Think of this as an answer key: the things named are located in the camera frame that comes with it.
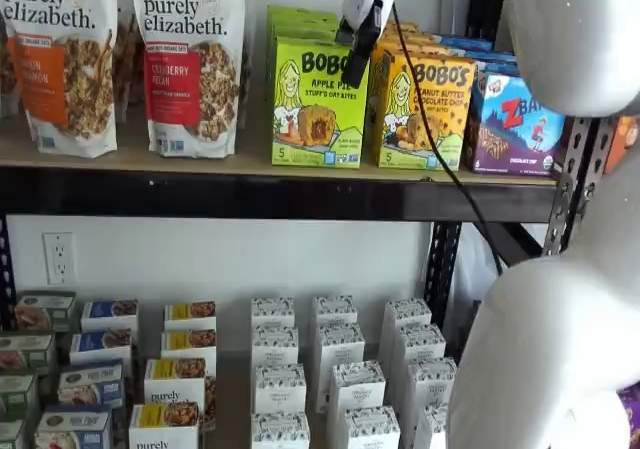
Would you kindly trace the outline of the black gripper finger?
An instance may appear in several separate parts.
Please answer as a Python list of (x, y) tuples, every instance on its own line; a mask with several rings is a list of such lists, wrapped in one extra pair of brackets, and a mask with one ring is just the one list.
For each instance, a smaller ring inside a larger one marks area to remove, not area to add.
[(382, 32), (381, 0), (374, 0), (360, 27), (352, 32), (353, 43), (343, 68), (341, 82), (360, 85), (369, 58)]

